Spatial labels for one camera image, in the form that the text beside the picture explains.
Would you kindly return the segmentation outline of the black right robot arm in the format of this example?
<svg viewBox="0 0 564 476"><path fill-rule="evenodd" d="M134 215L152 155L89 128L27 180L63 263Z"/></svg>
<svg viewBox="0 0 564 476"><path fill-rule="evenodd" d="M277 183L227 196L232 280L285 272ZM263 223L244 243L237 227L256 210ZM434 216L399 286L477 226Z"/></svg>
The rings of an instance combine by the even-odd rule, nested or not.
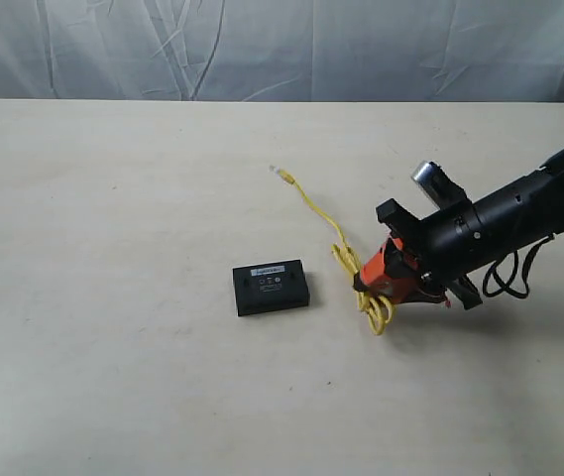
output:
<svg viewBox="0 0 564 476"><path fill-rule="evenodd" d="M441 303L454 295L466 309L526 280L538 250L564 233L564 149L527 176L473 201L433 162L412 179L436 205L417 218L389 199L376 209L390 233L353 276L353 288L394 304Z"/></svg>

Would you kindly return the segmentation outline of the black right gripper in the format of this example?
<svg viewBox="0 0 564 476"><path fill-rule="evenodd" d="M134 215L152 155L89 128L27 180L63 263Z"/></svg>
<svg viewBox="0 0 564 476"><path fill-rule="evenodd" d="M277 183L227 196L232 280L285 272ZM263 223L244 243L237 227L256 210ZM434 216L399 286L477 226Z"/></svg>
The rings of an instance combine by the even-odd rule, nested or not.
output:
<svg viewBox="0 0 564 476"><path fill-rule="evenodd" d="M379 251L353 277L353 289L372 292L393 305L446 304L453 294L466 310L483 303L467 275L448 280L433 271L420 219L391 198L376 208L378 221L389 228Z"/></svg>

